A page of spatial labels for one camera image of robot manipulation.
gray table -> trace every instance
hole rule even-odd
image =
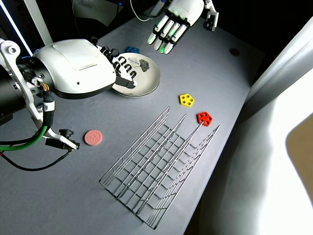
[[[20,171],[0,159],[0,233],[25,235],[181,235],[199,202],[250,88],[262,54],[229,33],[203,29],[199,20],[169,55],[146,44],[157,20],[135,19],[99,40],[100,45],[123,51],[139,47],[161,70],[159,87],[142,98],[127,98],[107,91],[83,100],[56,97],[53,129],[72,129],[81,148],[41,172]],[[235,47],[239,57],[229,53]],[[181,106],[180,94],[195,98],[192,108]],[[99,178],[168,106],[167,124],[187,117],[178,133],[187,137],[197,127],[196,114],[208,111],[213,122],[193,140],[198,144],[217,125],[218,133],[188,178],[175,202],[154,231],[129,212],[98,183]],[[96,147],[83,143],[90,129],[100,130],[104,141]],[[0,140],[26,138],[36,131],[26,110],[0,127]],[[40,167],[63,151],[40,143],[7,152],[17,163]]]

white led light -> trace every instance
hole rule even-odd
[[[23,36],[21,35],[19,29],[17,28],[16,24],[14,23],[12,17],[10,16],[10,13],[8,12],[8,10],[6,9],[4,3],[2,2],[2,0],[0,0],[0,6],[2,7],[5,15],[7,16],[7,18],[9,19],[10,23],[12,24],[15,32],[17,33],[17,35],[19,36],[21,42],[24,44],[26,50],[28,51],[28,53],[30,54],[30,56],[33,56],[33,53],[31,52],[29,46],[27,45],[25,39],[23,38]]]

plate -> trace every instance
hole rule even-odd
[[[160,83],[160,69],[156,65],[156,63],[148,58],[147,56],[137,54],[137,53],[123,53],[120,54],[118,58],[121,58],[120,63],[122,66],[130,64],[132,69],[128,72],[131,73],[135,71],[137,75],[134,77],[134,80],[138,83],[138,85],[129,89],[127,87],[119,86],[114,84],[113,89],[119,94],[132,96],[132,97],[140,97],[153,92]]]

white robot shell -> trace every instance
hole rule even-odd
[[[114,67],[97,47],[85,39],[49,44],[34,53],[51,74],[56,95],[87,98],[112,87]]]

metal dish rack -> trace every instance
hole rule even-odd
[[[117,200],[155,229],[207,149],[218,126],[197,147],[165,125],[168,107],[99,180]]]

